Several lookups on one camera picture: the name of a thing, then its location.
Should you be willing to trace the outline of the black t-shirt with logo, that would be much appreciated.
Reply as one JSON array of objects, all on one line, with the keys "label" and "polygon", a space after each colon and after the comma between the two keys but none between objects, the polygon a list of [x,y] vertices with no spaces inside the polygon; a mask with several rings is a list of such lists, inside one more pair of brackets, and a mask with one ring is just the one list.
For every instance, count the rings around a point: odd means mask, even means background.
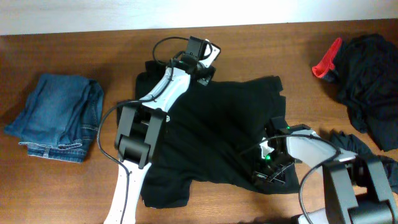
[{"label": "black t-shirt with logo", "polygon": [[261,194],[295,194],[294,166],[271,182],[254,178],[261,153],[253,149],[272,118],[285,115],[278,76],[248,82],[193,82],[169,110],[169,122],[155,150],[141,190],[144,205],[187,205],[196,180],[231,184]]}]

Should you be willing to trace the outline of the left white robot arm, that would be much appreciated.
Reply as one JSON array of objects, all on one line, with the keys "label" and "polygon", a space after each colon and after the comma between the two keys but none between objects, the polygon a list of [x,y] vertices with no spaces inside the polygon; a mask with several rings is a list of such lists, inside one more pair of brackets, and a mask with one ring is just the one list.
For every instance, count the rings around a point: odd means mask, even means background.
[{"label": "left white robot arm", "polygon": [[118,165],[118,179],[106,224],[135,223],[136,208],[144,179],[157,159],[162,144],[168,112],[176,100],[189,88],[191,81],[207,85],[213,78],[211,64],[221,49],[208,39],[189,37],[185,50],[169,61],[154,59],[165,73],[148,94],[138,100],[122,101],[109,109],[119,111],[118,130],[114,147]]}]

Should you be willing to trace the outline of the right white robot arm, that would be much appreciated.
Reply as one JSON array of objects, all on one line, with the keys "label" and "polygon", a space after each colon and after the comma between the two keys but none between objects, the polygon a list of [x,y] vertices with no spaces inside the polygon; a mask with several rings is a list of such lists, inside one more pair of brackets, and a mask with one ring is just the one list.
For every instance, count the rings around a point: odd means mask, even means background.
[{"label": "right white robot arm", "polygon": [[[252,176],[261,184],[278,181],[296,162],[309,166],[298,190],[302,214],[292,223],[397,224],[397,204],[378,158],[338,147],[305,124],[289,126],[281,116],[269,121],[265,137],[249,150],[257,156]],[[325,206],[308,212],[303,188],[314,172],[323,180]]]}]

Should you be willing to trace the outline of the crumpled dark green-black cloth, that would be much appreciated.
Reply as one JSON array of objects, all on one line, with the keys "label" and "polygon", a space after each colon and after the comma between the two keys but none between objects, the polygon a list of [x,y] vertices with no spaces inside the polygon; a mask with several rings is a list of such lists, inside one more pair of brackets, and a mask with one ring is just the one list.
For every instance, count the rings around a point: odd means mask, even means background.
[{"label": "crumpled dark green-black cloth", "polygon": [[347,151],[355,152],[360,156],[377,157],[383,165],[391,190],[397,194],[397,161],[386,156],[374,154],[362,140],[354,134],[332,131],[330,142]]}]

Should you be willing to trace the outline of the black garment with red trim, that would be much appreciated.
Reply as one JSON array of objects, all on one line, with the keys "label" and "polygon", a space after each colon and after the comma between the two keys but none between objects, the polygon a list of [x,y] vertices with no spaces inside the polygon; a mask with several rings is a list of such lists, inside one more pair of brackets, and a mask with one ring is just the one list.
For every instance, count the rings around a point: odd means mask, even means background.
[{"label": "black garment with red trim", "polygon": [[315,77],[338,85],[337,102],[351,125],[382,151],[397,149],[397,46],[380,34],[337,38],[312,67]]}]

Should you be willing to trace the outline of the folded blue denim jeans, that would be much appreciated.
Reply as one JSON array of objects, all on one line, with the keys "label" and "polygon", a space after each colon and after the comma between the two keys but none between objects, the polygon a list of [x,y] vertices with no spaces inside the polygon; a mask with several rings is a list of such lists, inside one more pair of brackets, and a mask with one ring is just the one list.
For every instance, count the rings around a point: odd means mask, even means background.
[{"label": "folded blue denim jeans", "polygon": [[45,73],[4,132],[19,138],[30,156],[82,163],[96,137],[103,97],[96,80]]}]

